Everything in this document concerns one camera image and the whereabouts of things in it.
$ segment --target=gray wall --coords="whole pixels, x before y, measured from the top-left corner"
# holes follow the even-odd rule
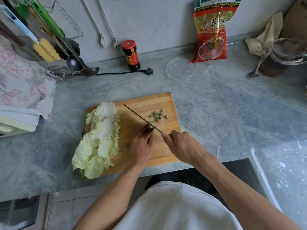
[[[194,0],[102,0],[108,19],[119,41],[133,39],[138,53],[159,50],[197,41],[193,20]],[[98,33],[82,0],[58,0],[84,33],[76,41],[85,62],[122,56],[112,44],[112,37],[100,12],[97,0],[87,0],[108,43],[102,48]],[[242,0],[233,18],[226,24],[227,36],[263,29],[271,16],[287,11],[295,0]],[[67,37],[77,33],[67,24],[57,7],[52,18]]]

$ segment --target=gray marble countertop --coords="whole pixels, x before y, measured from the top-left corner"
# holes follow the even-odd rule
[[[221,162],[249,158],[270,201],[307,229],[306,65],[280,77],[247,78],[259,61],[242,42],[228,45],[228,59],[196,63],[186,81],[170,80],[165,67],[177,56],[192,59],[194,46],[139,55],[132,73],[72,77],[57,83],[52,122],[40,120],[35,132],[0,139],[0,201],[84,187],[117,175],[80,181],[71,158],[81,140],[85,110],[170,91],[182,131],[189,131]],[[126,71],[125,58],[96,62],[101,72]],[[141,176],[190,168],[170,163],[146,168]]]

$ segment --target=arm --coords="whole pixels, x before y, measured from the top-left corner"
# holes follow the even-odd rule
[[[112,185],[96,199],[77,222],[73,230],[113,229],[123,218],[134,185],[144,169],[153,147],[153,128],[143,127],[133,139],[131,158],[125,170]]]
[[[299,230],[292,220],[242,182],[208,153],[188,132],[161,134],[171,152],[194,166],[223,197],[243,229]]]

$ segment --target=wooden cutting board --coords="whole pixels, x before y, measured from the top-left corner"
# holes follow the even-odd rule
[[[118,123],[120,125],[118,133],[119,150],[118,154],[111,160],[114,167],[109,167],[107,170],[104,170],[102,176],[120,173],[124,170],[130,154],[130,148],[127,146],[131,143],[140,128],[146,124],[144,120],[126,108],[124,104],[147,121],[152,122],[153,125],[162,132],[167,134],[171,133],[172,130],[181,132],[174,102],[170,92],[116,102],[115,106],[117,106],[117,111],[120,114],[120,122]],[[95,108],[97,108],[97,106],[88,108],[86,110],[86,114],[92,112]],[[155,118],[149,118],[154,111],[160,112],[161,109],[163,109],[163,114],[165,116],[169,116],[168,119],[163,117],[163,121],[158,123]],[[91,124],[86,125],[85,132],[88,133],[90,130]],[[153,147],[153,152],[148,163],[146,164],[146,167],[179,161],[171,153],[168,146],[164,143],[160,132],[157,130],[154,132]]]

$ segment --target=yellow sponge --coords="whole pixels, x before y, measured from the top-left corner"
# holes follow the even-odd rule
[[[60,60],[59,54],[45,38],[40,38],[39,43],[34,42],[33,48],[47,62]]]

